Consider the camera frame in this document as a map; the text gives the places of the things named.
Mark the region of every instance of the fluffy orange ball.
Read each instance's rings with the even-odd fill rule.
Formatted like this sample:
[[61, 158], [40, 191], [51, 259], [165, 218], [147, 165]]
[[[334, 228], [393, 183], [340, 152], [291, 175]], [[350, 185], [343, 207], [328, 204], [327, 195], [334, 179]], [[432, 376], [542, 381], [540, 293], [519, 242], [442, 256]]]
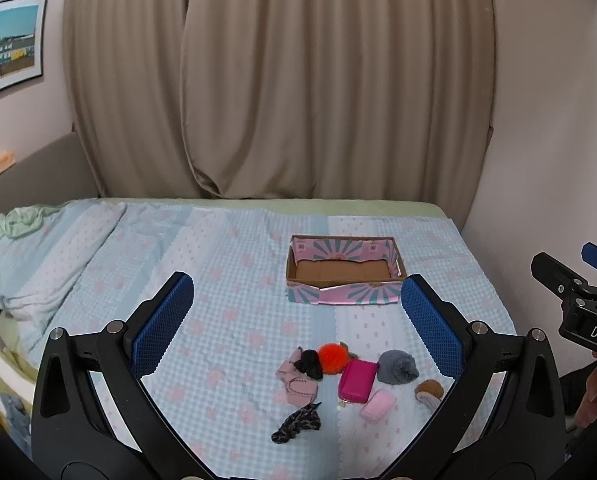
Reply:
[[336, 375], [340, 374], [350, 362], [350, 354], [342, 345], [327, 343], [319, 349], [319, 361], [324, 374]]

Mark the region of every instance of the curtain fold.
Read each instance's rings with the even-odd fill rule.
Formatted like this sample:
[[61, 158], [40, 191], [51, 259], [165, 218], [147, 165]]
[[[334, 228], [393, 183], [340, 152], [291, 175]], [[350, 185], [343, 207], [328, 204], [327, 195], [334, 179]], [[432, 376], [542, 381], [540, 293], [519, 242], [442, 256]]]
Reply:
[[181, 67], [185, 146], [214, 196], [421, 200], [463, 225], [492, 0], [190, 0]]
[[72, 113], [103, 195], [201, 195], [181, 131], [187, 3], [65, 1], [64, 60]]

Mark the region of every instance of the wall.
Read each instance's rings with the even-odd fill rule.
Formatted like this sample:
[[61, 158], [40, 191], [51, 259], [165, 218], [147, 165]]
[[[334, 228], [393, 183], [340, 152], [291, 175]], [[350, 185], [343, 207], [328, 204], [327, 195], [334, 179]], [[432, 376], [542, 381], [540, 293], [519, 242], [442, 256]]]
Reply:
[[0, 152], [17, 160], [70, 132], [62, 56], [63, 0], [48, 0], [44, 26], [44, 75], [0, 92]]
[[597, 244], [597, 0], [495, 0], [494, 133], [463, 236], [525, 334], [549, 337], [561, 373], [591, 361], [561, 338], [560, 301], [530, 263], [552, 254], [592, 285]]

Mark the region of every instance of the magenta zipper pouch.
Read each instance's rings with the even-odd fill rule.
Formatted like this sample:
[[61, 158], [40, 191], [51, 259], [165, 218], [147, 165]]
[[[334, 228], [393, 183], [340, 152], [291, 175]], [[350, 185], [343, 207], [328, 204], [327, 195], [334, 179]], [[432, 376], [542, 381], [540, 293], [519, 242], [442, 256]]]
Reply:
[[356, 404], [368, 402], [378, 368], [377, 363], [352, 359], [343, 370], [339, 381], [339, 399]]

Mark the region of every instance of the green fabric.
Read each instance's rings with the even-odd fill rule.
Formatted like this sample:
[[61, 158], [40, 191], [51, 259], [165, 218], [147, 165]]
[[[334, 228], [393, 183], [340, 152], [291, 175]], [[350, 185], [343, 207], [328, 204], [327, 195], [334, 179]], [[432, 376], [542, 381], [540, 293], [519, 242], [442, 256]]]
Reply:
[[41, 228], [43, 219], [60, 210], [60, 207], [31, 205], [17, 207], [7, 215], [0, 213], [0, 238], [16, 240]]
[[[326, 216], [427, 216], [431, 218], [447, 218], [443, 210], [425, 202], [396, 202], [390, 200], [322, 200], [319, 198], [271, 198], [265, 200], [222, 200], [222, 199], [185, 199], [185, 198], [105, 198], [112, 203], [172, 203], [192, 204], [207, 207], [224, 207], [227, 209], [263, 208], [286, 215], [326, 215]], [[16, 352], [18, 350], [18, 327], [16, 320], [5, 313], [0, 314], [0, 337], [5, 346]]]

